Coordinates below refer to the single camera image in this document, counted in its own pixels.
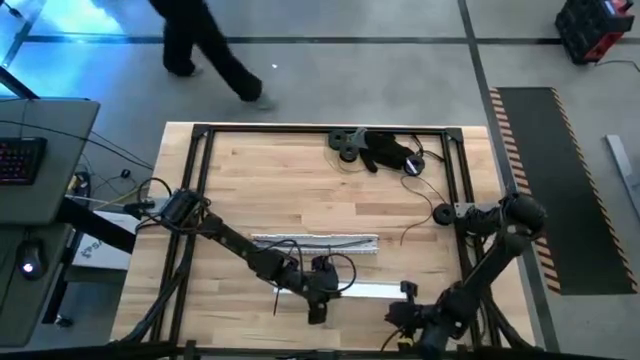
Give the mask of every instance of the floor mat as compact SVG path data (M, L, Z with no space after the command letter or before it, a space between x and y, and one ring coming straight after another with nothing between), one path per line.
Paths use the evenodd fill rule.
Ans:
M498 88L491 98L519 191L547 210L534 245L562 295L635 294L638 285L555 89Z

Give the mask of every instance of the computer mouse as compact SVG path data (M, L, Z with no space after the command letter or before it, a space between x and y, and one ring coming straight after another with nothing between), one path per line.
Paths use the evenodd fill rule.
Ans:
M40 279L47 272L47 258L44 254L44 243L40 238L30 238L18 245L16 254L18 270L25 279Z

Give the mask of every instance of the concrete floor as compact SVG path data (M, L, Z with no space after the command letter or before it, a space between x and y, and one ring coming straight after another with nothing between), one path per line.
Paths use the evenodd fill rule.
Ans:
M27 15L39 10L33 2L14 0ZM205 66L203 76L181 80L167 75L158 44L162 21L145 0L47 0L30 37L22 38L15 57L5 62L40 96L99 101L94 131L150 163L167 121L487 124L467 44L415 41L464 38L456 1L208 2L228 36L354 37L379 43L233 44L237 56L279 100L271 113L244 107L198 51L195 60ZM561 6L557 0L468 1L479 39L554 38L553 19ZM14 44L14 34L24 29L5 19L0 11L0 60ZM61 38L69 34L81 36ZM147 43L105 44L94 35L130 36ZM640 26L626 37L640 44ZM392 42L390 38L404 40L380 43ZM481 45L479 52L489 86L558 89L631 265L640 274L640 243L633 241L640 222L602 141L605 134L620 134L631 160L640 166L640 143L635 141L640 134L640 74L624 64L575 67L562 47L554 45ZM617 45L607 59L640 62L640 45ZM138 180L150 175L90 145L85 154L104 178L123 168ZM131 184L113 186L125 191ZM96 196L111 199L115 193L103 187ZM65 331L41 327L29 348L104 343L119 293L118 286L74 286L63 310L76 326ZM638 296L545 295L562 352L637 358ZM541 339L535 319L534 327Z

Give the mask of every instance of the person's leg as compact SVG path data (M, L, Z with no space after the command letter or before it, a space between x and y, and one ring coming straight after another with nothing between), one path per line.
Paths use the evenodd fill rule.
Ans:
M164 67L177 76L191 76L196 67L191 61L191 32L180 23L167 21L164 26Z
M200 2L197 14L193 15L193 40L202 53L241 100L258 100L262 94L262 81L233 56L207 5Z

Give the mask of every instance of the wooden table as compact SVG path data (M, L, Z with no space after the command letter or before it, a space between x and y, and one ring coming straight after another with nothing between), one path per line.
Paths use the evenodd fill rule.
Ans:
M168 123L162 139L154 176L175 188L182 179L192 126L193 123ZM476 202L496 202L501 191L487 131L483 127L462 129ZM399 136L398 140L414 146L408 136ZM420 140L425 149L442 153L435 137ZM200 156L196 158L194 174L199 172ZM427 167L422 178L448 198L443 165L428 156L425 159ZM400 174L354 172L360 169L360 161L339 164L336 153L326 147L326 135L219 132L215 135L205 196L212 200L211 209L217 215L247 236L379 234L377 255L353 256L358 281L399 284L410 280L420 287L417 301L433 303L443 289L460 278L452 227L441 227L429 220L410 230L400 245L404 229L429 216L429 204L403 188ZM442 202L435 191L417 179L407 178L404 182L427 196L433 206ZM153 187L151 194L164 196L163 191ZM155 300L168 239L169 233L159 228L138 236L112 338L126 335ZM338 272L342 281L349 280L346 264L338 263ZM533 343L515 261L493 285L493 293L512 325ZM180 342L196 340L199 347L378 350L394 330L383 321L391 301L334 300L329 303L327 322L311 326L307 324L306 301L281 295L274 317L273 288L258 280L244 261L217 243L198 238ZM168 339L172 312L173 302L167 307L162 339ZM395 349L395 342L388 349Z

